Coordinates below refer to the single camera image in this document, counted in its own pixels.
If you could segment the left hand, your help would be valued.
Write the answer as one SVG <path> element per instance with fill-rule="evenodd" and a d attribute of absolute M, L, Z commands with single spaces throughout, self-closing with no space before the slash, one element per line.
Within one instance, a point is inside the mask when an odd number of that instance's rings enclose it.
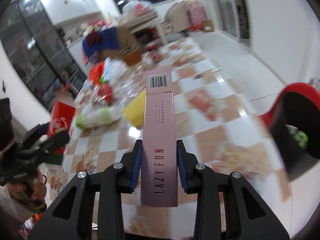
<path fill-rule="evenodd" d="M 44 213 L 47 209 L 45 196 L 47 178 L 42 173 L 23 183 L 8 183 L 11 196 L 21 204 L 31 208 L 35 213 Z"/>

